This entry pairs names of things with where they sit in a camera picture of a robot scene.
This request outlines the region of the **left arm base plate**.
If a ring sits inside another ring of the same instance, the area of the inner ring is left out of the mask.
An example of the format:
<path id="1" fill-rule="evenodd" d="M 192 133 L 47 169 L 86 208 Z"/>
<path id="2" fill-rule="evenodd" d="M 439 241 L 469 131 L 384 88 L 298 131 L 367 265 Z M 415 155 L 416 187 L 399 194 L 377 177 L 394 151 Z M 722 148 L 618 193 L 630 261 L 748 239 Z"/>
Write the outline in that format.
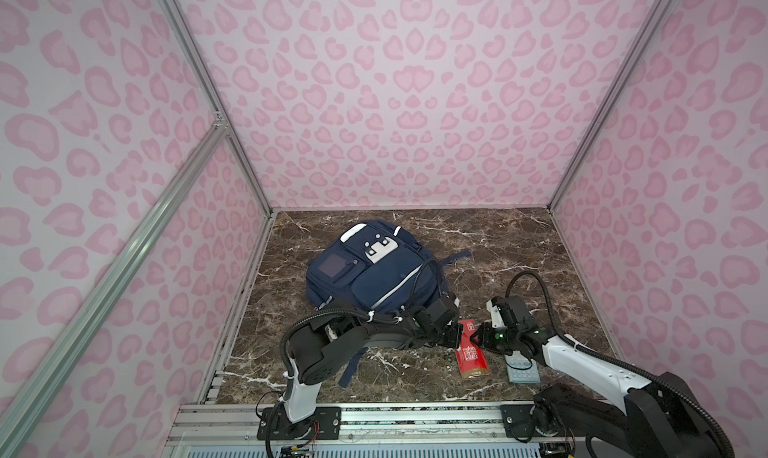
<path id="1" fill-rule="evenodd" d="M 341 425 L 341 408 L 336 406 L 320 406 L 308 418 L 291 422 L 282 405 L 267 407 L 261 412 L 262 423 L 259 426 L 257 438 L 265 441 L 309 441 L 336 440 L 339 437 Z"/>

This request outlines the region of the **teal calculator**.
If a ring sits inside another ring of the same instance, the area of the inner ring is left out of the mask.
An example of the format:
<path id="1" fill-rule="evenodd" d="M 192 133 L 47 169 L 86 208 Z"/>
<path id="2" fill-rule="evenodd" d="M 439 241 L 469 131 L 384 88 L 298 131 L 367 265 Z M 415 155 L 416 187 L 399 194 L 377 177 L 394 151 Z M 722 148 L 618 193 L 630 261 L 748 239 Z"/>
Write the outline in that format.
<path id="1" fill-rule="evenodd" d="M 523 356 L 519 351 L 505 355 L 507 376 L 513 384 L 539 384 L 541 382 L 537 364 Z"/>

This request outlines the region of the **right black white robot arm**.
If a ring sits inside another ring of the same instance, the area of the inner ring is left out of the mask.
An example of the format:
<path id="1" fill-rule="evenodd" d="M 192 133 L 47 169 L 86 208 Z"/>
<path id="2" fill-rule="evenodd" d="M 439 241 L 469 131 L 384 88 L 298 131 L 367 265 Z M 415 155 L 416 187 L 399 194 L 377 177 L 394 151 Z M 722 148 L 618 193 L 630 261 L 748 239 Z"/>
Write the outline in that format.
<path id="1" fill-rule="evenodd" d="M 564 333 L 544 280 L 534 271 L 528 275 L 541 288 L 549 325 L 541 324 L 525 301 L 507 290 L 490 300 L 491 319 L 470 341 L 490 353 L 520 353 L 596 393 L 589 398 L 564 385 L 540 392 L 535 401 L 554 421 L 587 441 L 597 438 L 633 457 L 734 456 L 725 430 L 684 380 L 606 356 Z"/>

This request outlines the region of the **red rectangular box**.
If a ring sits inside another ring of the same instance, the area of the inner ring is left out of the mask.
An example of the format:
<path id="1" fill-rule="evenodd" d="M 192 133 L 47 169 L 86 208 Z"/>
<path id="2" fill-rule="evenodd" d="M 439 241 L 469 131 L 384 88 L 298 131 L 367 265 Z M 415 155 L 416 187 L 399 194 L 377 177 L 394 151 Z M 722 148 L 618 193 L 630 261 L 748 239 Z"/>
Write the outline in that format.
<path id="1" fill-rule="evenodd" d="M 470 338 L 477 330 L 473 320 L 461 320 L 462 334 L 459 347 L 456 349 L 456 359 L 459 372 L 464 379 L 471 379 L 490 374 L 483 351 L 474 345 Z"/>

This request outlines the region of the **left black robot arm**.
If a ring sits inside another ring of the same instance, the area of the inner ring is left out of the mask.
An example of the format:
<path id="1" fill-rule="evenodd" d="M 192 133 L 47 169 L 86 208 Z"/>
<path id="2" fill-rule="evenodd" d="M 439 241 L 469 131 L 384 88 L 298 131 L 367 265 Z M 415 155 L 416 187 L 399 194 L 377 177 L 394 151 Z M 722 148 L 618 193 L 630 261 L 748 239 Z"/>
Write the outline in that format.
<path id="1" fill-rule="evenodd" d="M 463 325 L 455 295 L 441 288 L 440 263 L 427 261 L 414 281 L 419 282 L 427 270 L 435 276 L 437 295 L 426 306 L 409 303 L 398 310 L 376 312 L 340 300 L 288 328 L 279 344 L 287 387 L 271 411 L 262 415 L 266 442 L 279 429 L 293 436 L 302 435 L 303 427 L 318 432 L 314 416 L 322 383 L 364 348 L 460 347 Z"/>

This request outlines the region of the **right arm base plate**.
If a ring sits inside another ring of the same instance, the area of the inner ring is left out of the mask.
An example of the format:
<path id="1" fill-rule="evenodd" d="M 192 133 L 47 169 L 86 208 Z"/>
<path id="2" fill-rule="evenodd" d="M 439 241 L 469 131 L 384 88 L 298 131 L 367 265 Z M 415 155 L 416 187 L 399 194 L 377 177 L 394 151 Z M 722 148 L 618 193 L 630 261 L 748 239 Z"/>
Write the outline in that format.
<path id="1" fill-rule="evenodd" d="M 539 438 L 583 437 L 584 433 L 573 424 L 567 424 L 565 415 L 552 404 L 502 405 L 502 425 L 507 438 L 529 443 Z"/>

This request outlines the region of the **navy blue student backpack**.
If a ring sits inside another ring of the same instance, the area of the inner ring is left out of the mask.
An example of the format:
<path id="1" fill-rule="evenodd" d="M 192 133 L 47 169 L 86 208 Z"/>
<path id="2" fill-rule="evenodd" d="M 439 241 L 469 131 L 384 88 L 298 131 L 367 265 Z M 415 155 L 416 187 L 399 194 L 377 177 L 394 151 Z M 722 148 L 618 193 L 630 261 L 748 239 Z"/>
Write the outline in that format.
<path id="1" fill-rule="evenodd" d="M 438 259 L 400 226 L 376 220 L 357 223 L 309 263 L 306 297 L 319 310 L 340 300 L 376 312 L 398 310 L 409 303 L 426 306 L 437 295 L 435 276 L 427 270 L 415 282 L 417 270 L 431 259 L 438 261 L 444 276 L 441 288 L 454 294 L 444 268 L 469 254 L 463 250 Z M 368 349 L 360 350 L 338 370 L 341 386 L 349 385 Z"/>

